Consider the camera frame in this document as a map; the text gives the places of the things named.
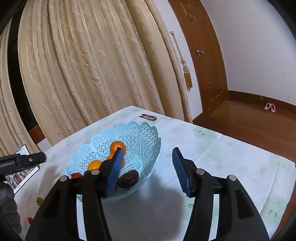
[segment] slipper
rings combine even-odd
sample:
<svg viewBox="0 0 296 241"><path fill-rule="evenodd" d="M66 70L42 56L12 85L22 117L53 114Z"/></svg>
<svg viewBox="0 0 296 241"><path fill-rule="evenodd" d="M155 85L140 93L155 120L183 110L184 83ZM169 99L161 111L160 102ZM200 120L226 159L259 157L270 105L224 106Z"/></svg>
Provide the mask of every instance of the slipper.
<svg viewBox="0 0 296 241"><path fill-rule="evenodd" d="M271 106L272 106L271 103L267 103L264 109L269 110Z"/></svg>
<svg viewBox="0 0 296 241"><path fill-rule="evenodd" d="M276 107L274 104L271 104L271 112L275 113L276 112Z"/></svg>

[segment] door panel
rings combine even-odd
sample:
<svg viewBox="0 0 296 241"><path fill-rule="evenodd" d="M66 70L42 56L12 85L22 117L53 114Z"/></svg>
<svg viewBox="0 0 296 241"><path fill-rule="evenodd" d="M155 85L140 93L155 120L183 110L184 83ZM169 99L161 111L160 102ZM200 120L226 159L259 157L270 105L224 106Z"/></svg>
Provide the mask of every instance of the door panel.
<svg viewBox="0 0 296 241"><path fill-rule="evenodd" d="M213 112L227 98L227 80L218 39L198 0L168 0L181 25L197 75L202 109ZM197 50L204 51L198 55Z"/></svg>

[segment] door knob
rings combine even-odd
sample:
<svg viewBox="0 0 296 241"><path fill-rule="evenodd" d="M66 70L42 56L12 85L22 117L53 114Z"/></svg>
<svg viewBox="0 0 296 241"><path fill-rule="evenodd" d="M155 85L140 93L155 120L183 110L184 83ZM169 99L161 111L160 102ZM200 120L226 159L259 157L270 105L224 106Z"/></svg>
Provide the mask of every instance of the door knob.
<svg viewBox="0 0 296 241"><path fill-rule="evenodd" d="M204 51L202 51L202 50L198 50L196 52L197 52L198 55L204 54Z"/></svg>

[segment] curtain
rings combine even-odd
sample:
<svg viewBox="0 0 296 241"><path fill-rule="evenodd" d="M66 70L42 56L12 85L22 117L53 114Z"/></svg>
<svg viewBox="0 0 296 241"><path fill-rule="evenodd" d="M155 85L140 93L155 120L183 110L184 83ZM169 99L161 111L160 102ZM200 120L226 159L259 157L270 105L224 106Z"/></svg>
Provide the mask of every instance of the curtain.
<svg viewBox="0 0 296 241"><path fill-rule="evenodd" d="M151 0L28 0L18 52L32 111L54 145L134 105L192 122L168 31Z"/></svg>
<svg viewBox="0 0 296 241"><path fill-rule="evenodd" d="M0 156L14 154L23 144L31 153L39 152L26 130L12 96L8 77L7 46L10 24L0 36Z"/></svg>

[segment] gold tassel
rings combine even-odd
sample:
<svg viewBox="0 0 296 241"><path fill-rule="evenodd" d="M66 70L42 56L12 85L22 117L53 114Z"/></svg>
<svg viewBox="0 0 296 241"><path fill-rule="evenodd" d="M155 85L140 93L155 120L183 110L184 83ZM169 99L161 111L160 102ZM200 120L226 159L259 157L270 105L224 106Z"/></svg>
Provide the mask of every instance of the gold tassel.
<svg viewBox="0 0 296 241"><path fill-rule="evenodd" d="M178 52L179 52L179 55L180 55L180 58L181 58L181 63L183 65L184 79L185 79L187 90L190 90L192 88L192 80L191 80L190 71L188 69L188 66L187 66L185 60L182 57L182 54L181 54L181 51L179 49L179 46L178 46L178 43L177 43L174 32L171 31L170 34L173 36L173 39L175 41L175 44L177 46L177 49L178 49Z"/></svg>

